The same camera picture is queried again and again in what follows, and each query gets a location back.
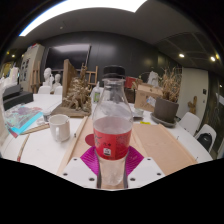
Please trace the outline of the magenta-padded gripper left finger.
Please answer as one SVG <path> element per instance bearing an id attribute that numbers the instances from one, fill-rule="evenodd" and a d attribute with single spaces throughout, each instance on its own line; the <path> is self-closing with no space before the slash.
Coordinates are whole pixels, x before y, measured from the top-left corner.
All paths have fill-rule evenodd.
<path id="1" fill-rule="evenodd" d="M 99 188 L 100 165 L 95 147 L 90 147 L 81 157 L 73 157 L 61 177 L 84 188 Z"/>

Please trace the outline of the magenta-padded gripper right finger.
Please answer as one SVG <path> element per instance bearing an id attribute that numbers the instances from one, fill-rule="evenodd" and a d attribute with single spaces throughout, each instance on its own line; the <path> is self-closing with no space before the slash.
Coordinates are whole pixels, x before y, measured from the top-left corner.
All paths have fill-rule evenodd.
<path id="1" fill-rule="evenodd" d="M 164 176 L 165 174 L 152 157 L 144 157 L 135 148 L 129 147 L 125 161 L 125 189 L 140 188 Z"/>

